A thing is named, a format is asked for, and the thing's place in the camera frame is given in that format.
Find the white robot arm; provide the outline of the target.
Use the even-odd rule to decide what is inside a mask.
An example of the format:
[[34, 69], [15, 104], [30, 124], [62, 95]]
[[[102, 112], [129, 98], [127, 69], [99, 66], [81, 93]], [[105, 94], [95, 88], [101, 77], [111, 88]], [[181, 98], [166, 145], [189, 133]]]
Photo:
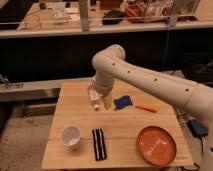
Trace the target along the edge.
[[213, 171], [213, 88], [204, 84], [138, 67], [125, 61], [122, 46], [111, 45], [92, 58], [96, 70], [92, 85], [107, 96], [113, 89], [114, 79], [120, 79], [161, 99], [201, 121], [208, 122], [207, 145], [200, 171]]

